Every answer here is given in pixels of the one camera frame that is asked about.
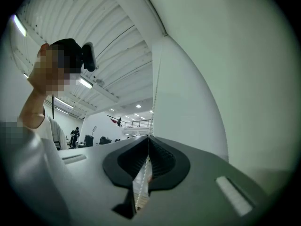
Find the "light fixture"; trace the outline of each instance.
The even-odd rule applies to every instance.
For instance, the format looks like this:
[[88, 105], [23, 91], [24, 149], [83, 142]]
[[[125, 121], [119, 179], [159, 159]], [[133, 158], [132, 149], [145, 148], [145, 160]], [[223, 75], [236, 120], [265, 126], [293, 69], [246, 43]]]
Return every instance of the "light fixture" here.
[[24, 26], [22, 25], [22, 23], [20, 22], [19, 18], [17, 17], [17, 15], [14, 15], [14, 22], [17, 25], [18, 29], [20, 30], [20, 32], [23, 34], [24, 37], [26, 37], [27, 35], [27, 31], [24, 28]]
[[93, 87], [93, 84], [91, 84], [90, 82], [86, 81], [85, 79], [83, 78], [80, 78], [79, 79], [79, 82], [81, 84], [83, 84], [84, 86], [86, 86], [88, 89], [92, 88]]
[[57, 98], [57, 97], [55, 97], [55, 99], [56, 99], [57, 101], [59, 101], [59, 102], [63, 103], [64, 105], [66, 105], [66, 106], [69, 106], [71, 109], [73, 109], [73, 106], [71, 106], [71, 105], [67, 104], [67, 103], [66, 103], [66, 102], [64, 102], [63, 100], [60, 100], [60, 99], [59, 99], [59, 98]]
[[69, 115], [69, 113], [67, 113], [67, 112], [65, 112], [65, 111], [62, 111], [62, 110], [60, 110], [59, 108], [57, 108], [57, 110], [59, 110], [59, 111], [65, 113], [65, 114]]

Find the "ceiling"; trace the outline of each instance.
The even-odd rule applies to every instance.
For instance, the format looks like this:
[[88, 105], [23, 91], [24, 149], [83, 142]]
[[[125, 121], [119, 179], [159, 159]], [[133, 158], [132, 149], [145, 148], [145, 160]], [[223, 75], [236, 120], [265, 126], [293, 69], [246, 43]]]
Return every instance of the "ceiling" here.
[[[16, 13], [27, 29], [24, 37], [16, 26], [10, 33], [19, 70], [30, 74], [40, 46], [73, 38], [81, 47], [92, 42], [96, 70], [82, 76], [92, 89], [78, 83], [55, 101], [71, 116], [122, 111], [132, 103], [152, 101], [152, 53], [133, 21], [116, 0], [25, 0]], [[104, 82], [101, 87], [96, 79]]]
[[122, 106], [118, 111], [114, 106], [112, 106], [112, 108], [110, 109], [113, 109], [114, 111], [107, 110], [106, 112], [108, 115], [115, 118], [121, 117], [122, 121], [125, 122], [132, 122], [131, 118], [137, 121], [143, 120], [141, 117], [144, 117], [146, 120], [149, 120], [151, 119], [150, 110], [152, 110], [152, 98], [140, 101], [139, 103], [131, 103], [126, 106]]

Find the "gray surface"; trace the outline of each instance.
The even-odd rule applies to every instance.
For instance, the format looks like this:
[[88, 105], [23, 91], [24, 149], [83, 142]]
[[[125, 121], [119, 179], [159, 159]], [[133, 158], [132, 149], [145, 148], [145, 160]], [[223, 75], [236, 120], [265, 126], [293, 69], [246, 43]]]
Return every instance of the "gray surface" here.
[[[14, 130], [10, 128], [1, 137], [15, 137]], [[62, 225], [66, 225], [66, 220], [72, 225], [219, 225], [238, 218], [215, 182], [219, 176], [228, 176], [233, 180], [253, 204], [259, 205], [265, 199], [263, 191], [252, 180], [218, 156], [159, 138], [188, 156], [190, 171], [176, 188], [152, 192], [145, 208], [129, 220], [111, 210], [124, 201], [127, 190], [111, 183], [104, 173], [102, 162], [108, 153], [130, 142], [143, 140], [146, 136], [57, 152], [53, 142], [37, 140], [31, 131], [26, 133], [30, 137], [21, 136], [1, 149], [2, 159], [6, 158], [11, 172], [32, 163], [33, 158], [38, 159], [34, 167], [27, 167], [26, 175], [32, 175], [33, 171], [33, 176], [22, 177], [22, 174], [11, 173], [13, 188], [29, 207], [48, 221], [57, 222], [65, 218], [65, 222], [61, 220]], [[9, 155], [13, 158], [16, 155], [10, 150], [12, 144], [15, 151], [22, 149], [20, 152], [24, 152], [25, 149], [26, 153], [18, 153], [17, 159], [9, 160]], [[69, 164], [65, 165], [62, 158], [76, 155], [80, 155], [82, 160], [72, 162], [68, 159]], [[43, 200], [39, 200], [35, 192], [43, 195]], [[46, 207], [53, 207], [55, 203], [58, 203], [55, 211], [59, 209], [59, 214]]]

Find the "equipment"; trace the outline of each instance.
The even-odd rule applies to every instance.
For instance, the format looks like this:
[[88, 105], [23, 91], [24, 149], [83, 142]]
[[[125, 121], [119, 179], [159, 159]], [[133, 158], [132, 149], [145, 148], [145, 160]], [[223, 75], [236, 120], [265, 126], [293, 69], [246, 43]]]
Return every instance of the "equipment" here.
[[[16, 124], [2, 123], [0, 131], [5, 176], [21, 199], [14, 207], [24, 210], [24, 202], [48, 225], [247, 225], [267, 198], [223, 159], [175, 141], [137, 136], [57, 151], [51, 140]], [[147, 154], [154, 166], [150, 200], [136, 212], [131, 183]], [[223, 176], [239, 207], [249, 204], [246, 217], [217, 180]]]
[[105, 137], [101, 137], [99, 139], [99, 145], [109, 144], [111, 142], [112, 142], [112, 140], [106, 139]]
[[93, 139], [94, 139], [93, 136], [90, 135], [85, 136], [84, 144], [86, 145], [86, 147], [93, 146]]
[[[58, 50], [58, 66], [68, 67], [70, 74], [80, 74], [81, 67], [89, 72], [95, 70], [95, 55], [93, 44], [88, 42], [81, 48], [74, 39], [59, 40], [51, 45]], [[52, 117], [54, 119], [54, 102], [52, 97]]]

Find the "white sleeve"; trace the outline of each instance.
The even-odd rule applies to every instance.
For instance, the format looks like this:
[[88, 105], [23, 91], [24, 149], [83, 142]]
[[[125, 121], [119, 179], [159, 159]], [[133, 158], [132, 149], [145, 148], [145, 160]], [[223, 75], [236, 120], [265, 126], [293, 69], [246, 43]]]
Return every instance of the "white sleeve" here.
[[61, 150], [68, 149], [67, 142], [66, 142], [66, 136], [65, 136], [63, 130], [61, 129], [61, 127], [59, 127], [59, 134], [60, 134]]
[[43, 122], [40, 124], [40, 126], [36, 129], [31, 129], [31, 130], [36, 132], [40, 136], [40, 138], [53, 140], [50, 121], [46, 114], [45, 114], [45, 118], [44, 118]]

